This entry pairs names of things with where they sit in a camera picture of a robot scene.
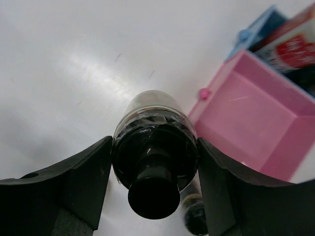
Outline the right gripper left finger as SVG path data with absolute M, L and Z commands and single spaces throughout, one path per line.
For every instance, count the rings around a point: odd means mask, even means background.
M 99 227 L 112 137 L 54 165 L 0 182 L 3 236 L 91 236 Z

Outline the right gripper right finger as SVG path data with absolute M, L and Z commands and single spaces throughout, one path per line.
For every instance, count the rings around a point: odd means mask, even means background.
M 199 179 L 211 236 L 312 236 L 315 182 L 294 184 L 257 172 L 203 138 Z

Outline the large black lid spice jar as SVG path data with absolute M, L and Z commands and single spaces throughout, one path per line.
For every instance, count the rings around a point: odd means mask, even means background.
M 198 161 L 195 128 L 172 96 L 149 90 L 132 99 L 113 136 L 112 166 L 136 214 L 170 216 Z

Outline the black cap sauce bottle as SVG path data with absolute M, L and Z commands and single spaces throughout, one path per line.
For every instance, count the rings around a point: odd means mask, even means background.
M 251 47 L 251 51 L 279 72 L 315 63 L 315 5 L 311 4 Z

